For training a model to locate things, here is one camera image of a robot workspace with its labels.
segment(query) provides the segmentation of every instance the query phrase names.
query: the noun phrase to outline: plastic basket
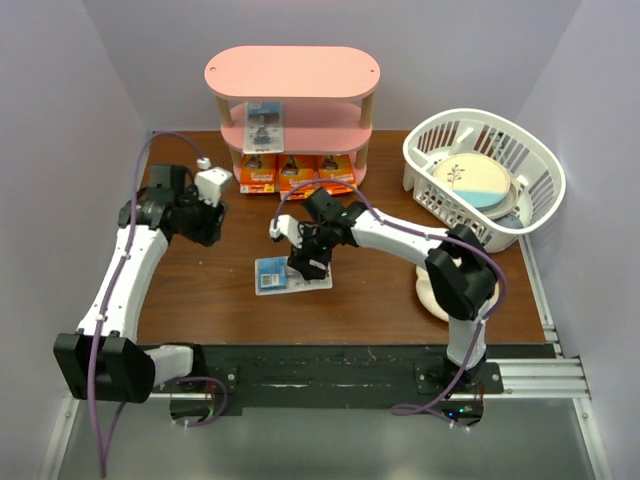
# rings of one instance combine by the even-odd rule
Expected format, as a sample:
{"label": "plastic basket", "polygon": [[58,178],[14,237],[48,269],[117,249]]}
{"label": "plastic basket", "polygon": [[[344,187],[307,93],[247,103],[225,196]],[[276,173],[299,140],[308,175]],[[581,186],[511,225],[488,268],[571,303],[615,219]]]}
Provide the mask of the plastic basket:
{"label": "plastic basket", "polygon": [[[471,227],[488,252],[499,252],[520,235],[543,225],[557,210],[566,189],[558,159],[537,138],[502,117],[482,110],[455,109],[418,125],[402,146],[404,189],[447,226]],[[524,228],[498,225],[460,198],[430,172],[459,153],[479,153],[500,162],[524,187],[512,214]]]}

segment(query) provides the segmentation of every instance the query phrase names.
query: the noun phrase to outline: wooden table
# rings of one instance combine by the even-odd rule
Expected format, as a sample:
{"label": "wooden table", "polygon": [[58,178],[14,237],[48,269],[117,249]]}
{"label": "wooden table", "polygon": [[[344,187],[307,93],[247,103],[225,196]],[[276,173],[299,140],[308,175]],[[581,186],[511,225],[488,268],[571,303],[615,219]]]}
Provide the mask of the wooden table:
{"label": "wooden table", "polygon": [[[231,169],[229,150],[218,132],[188,135],[214,164]],[[385,213],[442,226],[402,188],[405,136],[406,132],[374,132],[362,191]],[[159,138],[149,164],[181,164],[195,171],[195,157],[179,139]],[[341,197],[345,203],[354,198]],[[337,247],[331,290],[256,296],[255,259],[289,252],[288,243],[273,243],[268,235],[279,197],[241,195],[234,184],[224,199],[229,211],[222,239],[213,247],[178,236],[172,240],[142,308],[139,343],[447,343],[447,324],[418,301],[415,267],[374,250]],[[308,218],[299,204],[288,205],[285,212]],[[510,294],[488,324],[487,341],[543,343],[519,245],[494,258],[505,270]]]}

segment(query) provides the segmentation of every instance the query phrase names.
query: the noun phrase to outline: white cylindrical robot base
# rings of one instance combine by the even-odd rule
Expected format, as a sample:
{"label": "white cylindrical robot base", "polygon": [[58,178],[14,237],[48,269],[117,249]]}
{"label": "white cylindrical robot base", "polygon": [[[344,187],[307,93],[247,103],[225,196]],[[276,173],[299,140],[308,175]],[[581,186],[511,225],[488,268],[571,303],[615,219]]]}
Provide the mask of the white cylindrical robot base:
{"label": "white cylindrical robot base", "polygon": [[[459,367],[462,366],[464,357],[467,355],[478,322],[480,321],[479,317],[474,321],[458,320],[457,318],[449,317],[449,346],[447,347],[447,357]],[[478,341],[473,347],[469,361],[465,365],[465,369],[467,370],[475,367],[484,357],[484,353],[487,350],[487,345],[484,341],[484,331],[485,325],[482,325]]]}
{"label": "white cylindrical robot base", "polygon": [[193,350],[184,345],[162,345],[145,352],[156,366],[156,387],[174,378],[184,377],[193,368]]}

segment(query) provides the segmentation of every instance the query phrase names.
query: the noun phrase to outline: wooden shelf leg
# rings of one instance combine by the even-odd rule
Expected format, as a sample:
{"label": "wooden shelf leg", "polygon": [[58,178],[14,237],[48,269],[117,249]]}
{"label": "wooden shelf leg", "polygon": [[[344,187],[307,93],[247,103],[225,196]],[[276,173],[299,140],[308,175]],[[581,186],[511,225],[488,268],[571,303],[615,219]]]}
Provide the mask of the wooden shelf leg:
{"label": "wooden shelf leg", "polygon": [[367,153],[369,153],[369,142],[356,153],[356,168],[362,169],[367,166]]}
{"label": "wooden shelf leg", "polygon": [[222,125],[224,125],[225,127],[231,127],[233,125],[233,120],[231,119],[231,109],[229,109],[229,102],[227,102],[224,98],[216,96],[216,103],[218,104],[218,112],[220,112]]}
{"label": "wooden shelf leg", "polygon": [[360,109],[360,128],[369,128],[373,122],[373,101],[376,92],[362,99],[362,108]]}
{"label": "wooden shelf leg", "polygon": [[240,168],[242,166],[242,153],[231,147],[229,147],[229,152],[231,152],[231,161],[233,162],[233,166]]}

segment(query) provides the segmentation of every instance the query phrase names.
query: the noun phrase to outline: pink shelf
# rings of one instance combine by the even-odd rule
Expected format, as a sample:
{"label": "pink shelf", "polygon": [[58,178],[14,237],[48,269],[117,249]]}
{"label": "pink shelf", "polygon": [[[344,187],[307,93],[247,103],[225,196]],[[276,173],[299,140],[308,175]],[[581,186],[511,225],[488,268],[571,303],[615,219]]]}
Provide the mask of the pink shelf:
{"label": "pink shelf", "polygon": [[242,46],[207,64],[204,77],[226,100],[359,100],[372,93],[380,67],[350,47]]}
{"label": "pink shelf", "polygon": [[[356,184],[360,185],[362,183],[362,181],[364,180],[365,175],[367,174],[367,166],[365,165],[364,168],[357,168],[355,165],[356,162],[356,154],[355,153],[350,153],[349,154],[349,158],[351,159],[351,164],[353,165],[353,173],[356,176]],[[236,176],[236,180],[238,180],[238,182],[240,181],[240,172],[241,172],[241,168],[240,167],[236,167],[235,165],[233,166],[233,174]],[[279,188],[278,188],[278,177],[276,175],[276,192],[279,192]]]}
{"label": "pink shelf", "polygon": [[[360,107],[350,103],[293,102],[283,105],[287,153],[350,153],[364,146],[371,127],[360,128]],[[233,126],[221,128],[230,147],[242,151],[245,104],[231,109]]]}

